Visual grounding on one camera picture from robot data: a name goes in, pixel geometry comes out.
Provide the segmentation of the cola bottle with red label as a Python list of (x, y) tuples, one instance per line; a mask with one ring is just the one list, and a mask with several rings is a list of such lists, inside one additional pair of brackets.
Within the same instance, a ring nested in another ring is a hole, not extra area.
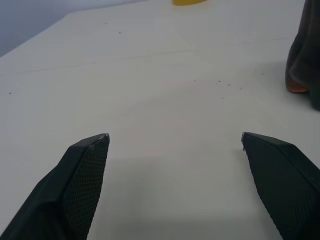
[(309, 94), (320, 111), (320, 0), (305, 0), (298, 32), (290, 47), (285, 85), (294, 94)]

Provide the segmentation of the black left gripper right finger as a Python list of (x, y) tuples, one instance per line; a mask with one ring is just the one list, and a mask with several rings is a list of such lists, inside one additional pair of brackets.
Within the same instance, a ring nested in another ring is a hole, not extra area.
[(241, 142), (257, 193), (283, 240), (320, 240), (320, 169), (295, 145), (251, 132)]

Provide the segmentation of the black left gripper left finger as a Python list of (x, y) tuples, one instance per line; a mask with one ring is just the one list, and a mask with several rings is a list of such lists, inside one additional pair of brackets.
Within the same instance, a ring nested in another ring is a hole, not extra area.
[(0, 240), (87, 240), (101, 195), (110, 136), (71, 145), (34, 187)]

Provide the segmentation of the yellow round object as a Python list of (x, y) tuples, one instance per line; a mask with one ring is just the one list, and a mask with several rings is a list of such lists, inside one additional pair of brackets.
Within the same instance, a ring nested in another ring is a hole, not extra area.
[(205, 2), (207, 0), (172, 0), (174, 6), (190, 6)]

